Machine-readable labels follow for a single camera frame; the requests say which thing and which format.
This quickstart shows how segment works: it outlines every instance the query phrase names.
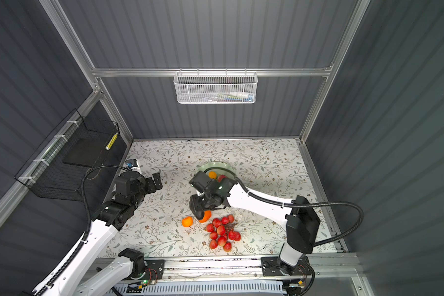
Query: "orange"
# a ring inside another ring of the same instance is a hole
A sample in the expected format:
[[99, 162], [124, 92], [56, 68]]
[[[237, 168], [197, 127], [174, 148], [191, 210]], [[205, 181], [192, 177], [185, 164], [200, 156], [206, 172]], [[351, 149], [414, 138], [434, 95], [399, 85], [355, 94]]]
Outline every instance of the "orange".
[[181, 221], [181, 223], [183, 224], [184, 227], [190, 227], [194, 223], [194, 221], [192, 217], [189, 216], [184, 218], [183, 221]]
[[212, 214], [210, 210], [207, 210], [204, 212], [204, 218], [202, 218], [202, 220], [199, 220], [199, 222], [204, 223], [207, 220], [209, 220], [211, 218]]
[[211, 178], [211, 179], [215, 179], [215, 178], [217, 178], [217, 173], [214, 172], [214, 171], [210, 171], [210, 172], [209, 172], [209, 178]]

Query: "leaf pattern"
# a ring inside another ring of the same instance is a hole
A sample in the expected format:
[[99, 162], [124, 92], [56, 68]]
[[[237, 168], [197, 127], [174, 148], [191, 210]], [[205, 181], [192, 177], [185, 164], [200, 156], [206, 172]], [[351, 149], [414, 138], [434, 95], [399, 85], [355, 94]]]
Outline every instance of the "leaf pattern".
[[[242, 209], [212, 212], [213, 218], [233, 214], [235, 230], [242, 240], [232, 241], [232, 252], [209, 248], [209, 233], [194, 219], [191, 227], [181, 220], [192, 213], [189, 197], [195, 191], [189, 180], [197, 168], [209, 161], [230, 164], [244, 183], [260, 192], [280, 198], [316, 196], [295, 139], [149, 141], [134, 142], [128, 158], [140, 160], [142, 172], [160, 172], [163, 189], [147, 195], [126, 225], [99, 254], [113, 258], [125, 248], [145, 253], [145, 257], [278, 254], [286, 232], [275, 222]], [[315, 208], [321, 225], [317, 240], [331, 237], [322, 211]], [[314, 252], [336, 252], [333, 243], [314, 248]]]

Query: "yellow connector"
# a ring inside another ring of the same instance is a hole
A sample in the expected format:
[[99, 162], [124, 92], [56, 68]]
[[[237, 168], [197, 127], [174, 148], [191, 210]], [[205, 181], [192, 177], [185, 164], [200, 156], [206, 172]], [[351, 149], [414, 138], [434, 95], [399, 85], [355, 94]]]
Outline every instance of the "yellow connector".
[[112, 145], [115, 143], [115, 140], [118, 137], [118, 133], [115, 133], [112, 137], [112, 139], [110, 139], [110, 142], [108, 142], [107, 146], [105, 147], [105, 150], [110, 150], [110, 148], [112, 148]]

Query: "white mesh basket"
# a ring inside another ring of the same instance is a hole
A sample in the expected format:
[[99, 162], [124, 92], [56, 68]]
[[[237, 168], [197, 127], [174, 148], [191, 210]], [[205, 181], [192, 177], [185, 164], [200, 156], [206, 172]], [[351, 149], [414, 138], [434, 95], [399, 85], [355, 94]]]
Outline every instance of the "white mesh basket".
[[258, 77], [174, 75], [174, 87], [181, 104], [251, 104], [255, 102]]

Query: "red fruit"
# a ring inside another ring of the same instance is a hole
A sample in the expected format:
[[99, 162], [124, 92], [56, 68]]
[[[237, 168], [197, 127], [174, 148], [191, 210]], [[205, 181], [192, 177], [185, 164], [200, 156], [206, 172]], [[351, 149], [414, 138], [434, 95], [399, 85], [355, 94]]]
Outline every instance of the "red fruit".
[[215, 231], [215, 227], [214, 227], [214, 225], [209, 224], [209, 225], [207, 225], [207, 226], [205, 227], [205, 230], [206, 230], [207, 232], [212, 232], [212, 231]]
[[242, 236], [240, 235], [240, 233], [239, 232], [237, 232], [237, 231], [235, 231], [235, 238], [233, 239], [234, 241], [239, 241], [239, 240], [241, 240], [242, 239]]
[[215, 227], [215, 228], [218, 228], [218, 227], [222, 224], [222, 222], [219, 220], [219, 218], [215, 218], [215, 219], [212, 221], [212, 224], [214, 224], [214, 227]]
[[223, 235], [223, 234], [225, 234], [225, 227], [224, 227], [223, 225], [220, 225], [220, 226], [217, 228], [217, 234], [219, 234], [219, 235]]
[[229, 231], [229, 239], [234, 240], [237, 234], [235, 234], [235, 231], [231, 230]]
[[211, 248], [211, 249], [217, 248], [217, 241], [211, 240], [211, 242], [209, 243], [209, 248]]
[[225, 245], [223, 246], [223, 249], [225, 252], [232, 251], [232, 244], [230, 242], [226, 242]]
[[216, 240], [219, 237], [219, 235], [217, 235], [217, 232], [212, 231], [211, 234], [209, 234], [209, 237], [213, 240]]
[[219, 246], [223, 247], [227, 243], [227, 239], [225, 238], [225, 236], [221, 236], [217, 240], [217, 243], [219, 244]]

